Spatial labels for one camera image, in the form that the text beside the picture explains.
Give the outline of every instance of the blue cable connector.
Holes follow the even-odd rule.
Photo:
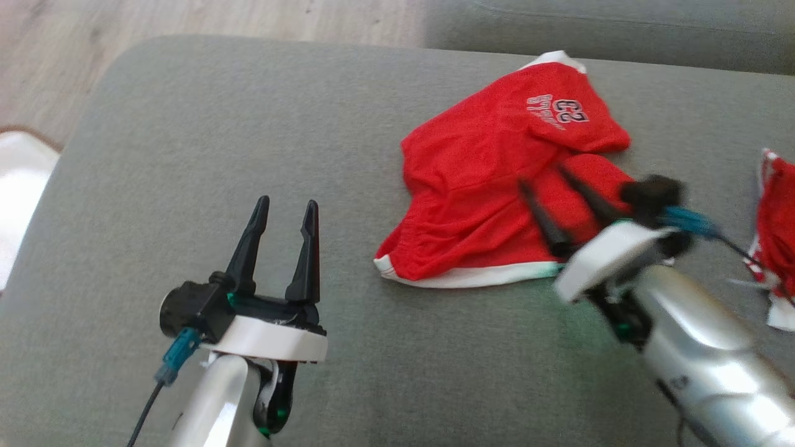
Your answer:
[[[180,334],[176,336],[171,348],[163,356],[163,365],[157,370],[154,375],[156,382],[163,382],[163,385],[170,387],[180,368],[185,364],[185,361],[199,349],[201,345],[201,336],[194,328],[184,328]]]
[[[720,239],[723,235],[720,227],[708,217],[682,207],[665,207],[661,223],[707,239]]]

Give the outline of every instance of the gray cushion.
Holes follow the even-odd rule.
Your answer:
[[[795,73],[795,2],[440,0],[431,48]]]
[[[168,348],[162,297],[226,266],[257,197],[271,213],[256,271],[292,277],[306,201],[320,204],[328,361],[299,368],[279,445],[670,446],[677,417],[587,304],[549,280],[477,290],[388,282],[373,254],[409,194],[399,143],[526,56],[169,37],[109,68],[52,175],[0,299],[0,438],[123,445]],[[795,159],[795,79],[586,60],[634,137],[629,173],[688,182],[690,204],[740,243],[760,146]],[[689,272],[795,375],[793,337],[723,247]],[[155,403],[163,445],[200,377],[195,356]]]

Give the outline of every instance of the folded red fabric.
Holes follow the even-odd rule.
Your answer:
[[[624,150],[629,135],[582,65],[563,52],[539,60],[405,138],[403,173],[413,199],[375,255],[382,276],[423,287],[474,287],[555,274],[518,178],[584,241],[598,228],[560,164],[619,203],[619,186],[630,178],[603,157],[577,154]]]

